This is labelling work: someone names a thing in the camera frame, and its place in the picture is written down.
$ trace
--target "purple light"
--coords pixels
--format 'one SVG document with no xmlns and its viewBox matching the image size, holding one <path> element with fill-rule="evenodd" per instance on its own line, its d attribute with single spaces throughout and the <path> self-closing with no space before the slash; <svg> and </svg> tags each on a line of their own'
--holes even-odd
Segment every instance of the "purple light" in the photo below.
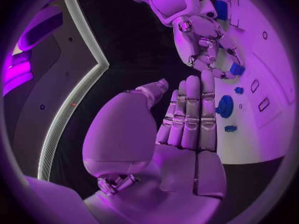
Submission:
<svg viewBox="0 0 299 224">
<path fill-rule="evenodd" d="M 16 78 L 19 75 L 30 71 L 30 62 L 26 61 L 15 66 L 9 66 L 4 72 L 4 83 Z"/>
<path fill-rule="evenodd" d="M 32 73 L 28 72 L 9 81 L 4 85 L 3 96 L 5 96 L 8 92 L 12 91 L 16 87 L 20 86 L 21 84 L 30 81 L 32 78 L 33 78 Z"/>
</svg>

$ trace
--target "led light strip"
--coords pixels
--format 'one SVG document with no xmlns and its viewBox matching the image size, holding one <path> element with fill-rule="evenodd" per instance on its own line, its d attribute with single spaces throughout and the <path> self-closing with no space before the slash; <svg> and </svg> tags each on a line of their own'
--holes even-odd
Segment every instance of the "led light strip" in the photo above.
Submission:
<svg viewBox="0 0 299 224">
<path fill-rule="evenodd" d="M 77 0 L 65 0 L 65 3 L 80 35 L 98 64 L 75 86 L 58 110 L 47 132 L 42 146 L 37 172 L 37 178 L 46 181 L 49 181 L 53 158 L 64 128 L 78 104 L 109 67 L 109 63 L 88 26 Z"/>
</svg>

